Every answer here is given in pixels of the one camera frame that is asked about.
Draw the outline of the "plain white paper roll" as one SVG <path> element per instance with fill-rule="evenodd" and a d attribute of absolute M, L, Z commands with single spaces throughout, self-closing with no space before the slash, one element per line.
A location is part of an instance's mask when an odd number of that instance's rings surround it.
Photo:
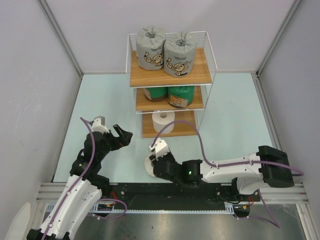
<path fill-rule="evenodd" d="M 175 112 L 154 111 L 151 117 L 153 128 L 156 131 L 156 133 L 159 133 L 166 125 L 175 120 Z"/>

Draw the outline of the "grey paper roll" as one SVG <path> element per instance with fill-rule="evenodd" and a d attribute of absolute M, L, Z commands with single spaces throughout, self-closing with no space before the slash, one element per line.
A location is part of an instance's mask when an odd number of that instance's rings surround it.
<path fill-rule="evenodd" d="M 164 44 L 166 34 L 157 26 L 142 28 L 136 36 L 136 55 L 138 64 L 147 71 L 157 71 L 164 64 Z"/>
<path fill-rule="evenodd" d="M 164 43 L 164 71 L 170 76 L 181 78 L 193 69 L 197 39 L 188 31 L 168 36 Z"/>

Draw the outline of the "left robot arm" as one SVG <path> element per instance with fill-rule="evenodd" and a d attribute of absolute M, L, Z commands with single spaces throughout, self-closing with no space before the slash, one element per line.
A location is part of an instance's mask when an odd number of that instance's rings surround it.
<path fill-rule="evenodd" d="M 113 125 L 117 136 L 97 120 L 87 125 L 89 133 L 73 162 L 66 185 L 53 210 L 28 240 L 72 240 L 89 211 L 112 191 L 107 177 L 99 175 L 102 160 L 112 151 L 130 144 L 133 133 Z"/>

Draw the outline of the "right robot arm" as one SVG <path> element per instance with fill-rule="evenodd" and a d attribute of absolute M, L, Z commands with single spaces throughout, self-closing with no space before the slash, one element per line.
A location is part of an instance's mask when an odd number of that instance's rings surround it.
<path fill-rule="evenodd" d="M 207 164 L 200 159 L 178 163 L 162 141 L 149 149 L 144 166 L 150 176 L 184 186 L 235 183 L 241 195 L 251 195 L 266 186 L 291 188 L 295 185 L 287 154 L 267 145 L 226 163 Z"/>

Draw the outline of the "green paper roll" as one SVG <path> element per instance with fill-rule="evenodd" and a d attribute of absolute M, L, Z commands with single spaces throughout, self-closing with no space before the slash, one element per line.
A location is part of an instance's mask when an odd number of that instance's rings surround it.
<path fill-rule="evenodd" d="M 195 86 L 168 87 L 168 103 L 175 108 L 186 108 L 194 99 Z"/>
<path fill-rule="evenodd" d="M 143 88 L 145 97 L 151 102 L 161 102 L 168 97 L 167 87 L 145 87 Z"/>

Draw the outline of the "white wire three-tier shelf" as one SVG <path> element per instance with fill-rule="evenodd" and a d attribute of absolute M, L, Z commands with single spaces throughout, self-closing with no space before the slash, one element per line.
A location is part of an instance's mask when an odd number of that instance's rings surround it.
<path fill-rule="evenodd" d="M 174 77 L 160 70 L 145 70 L 138 64 L 135 33 L 127 37 L 125 73 L 131 88 L 133 104 L 138 126 L 143 139 L 156 137 L 152 114 L 175 113 L 176 120 L 185 120 L 200 128 L 212 85 L 217 72 L 217 63 L 209 34 L 206 31 L 194 31 L 191 35 L 197 40 L 195 60 L 190 74 Z M 171 106 L 167 100 L 152 102 L 144 95 L 144 88 L 194 86 L 193 101 L 185 108 Z"/>

